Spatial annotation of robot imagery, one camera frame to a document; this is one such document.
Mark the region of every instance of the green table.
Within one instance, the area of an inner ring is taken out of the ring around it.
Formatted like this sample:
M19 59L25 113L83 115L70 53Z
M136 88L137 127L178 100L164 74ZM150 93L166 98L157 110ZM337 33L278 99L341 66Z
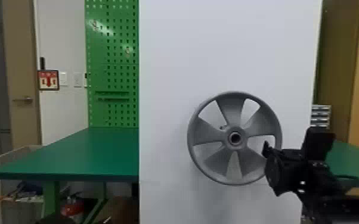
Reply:
M335 141L328 153L327 164L335 175L349 175L359 178L359 147Z
M0 179L44 182L45 215L60 212L59 181L101 182L101 198L85 223L106 203L106 182L137 183L138 176L135 128L90 127L0 166Z

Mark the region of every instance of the red sign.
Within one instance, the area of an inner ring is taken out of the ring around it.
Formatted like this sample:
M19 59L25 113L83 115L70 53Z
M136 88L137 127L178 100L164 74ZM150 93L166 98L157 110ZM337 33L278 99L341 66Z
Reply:
M58 70L39 70L39 90L42 91L56 91L60 89L58 82Z

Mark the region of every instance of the white wall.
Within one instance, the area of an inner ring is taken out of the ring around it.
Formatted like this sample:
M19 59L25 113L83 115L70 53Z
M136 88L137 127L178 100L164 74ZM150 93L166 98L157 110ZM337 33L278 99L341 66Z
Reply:
M38 56L46 69L66 72L68 86L41 91L42 143L48 145L88 127L86 89L74 88L74 73L85 74L85 8L78 0L37 0Z
M283 147L309 126L320 0L140 0L141 222L299 223L292 194L265 179L225 186L205 177L187 148L195 108L224 91L263 99Z

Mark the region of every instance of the gray wheel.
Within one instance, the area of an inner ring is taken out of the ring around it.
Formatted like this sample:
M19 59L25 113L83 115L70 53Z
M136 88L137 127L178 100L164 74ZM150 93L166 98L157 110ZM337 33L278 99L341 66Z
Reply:
M246 123L242 123L242 109L247 99L256 102L259 108ZM200 118L200 113L213 101L227 123L220 128ZM266 162L261 152L248 147L248 139L266 135L274 136L275 147L281 148L281 127L273 110L251 94L224 92L196 109L188 126L188 149L195 165L208 178L226 185L245 185L264 176ZM204 156L196 152L200 145L204 145Z

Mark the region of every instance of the door handle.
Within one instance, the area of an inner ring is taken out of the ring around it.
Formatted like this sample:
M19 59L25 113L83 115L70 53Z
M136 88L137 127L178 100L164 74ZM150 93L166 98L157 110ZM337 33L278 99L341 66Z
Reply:
M14 102L24 102L26 104L31 104L33 99L30 96L24 96L23 98L13 99Z

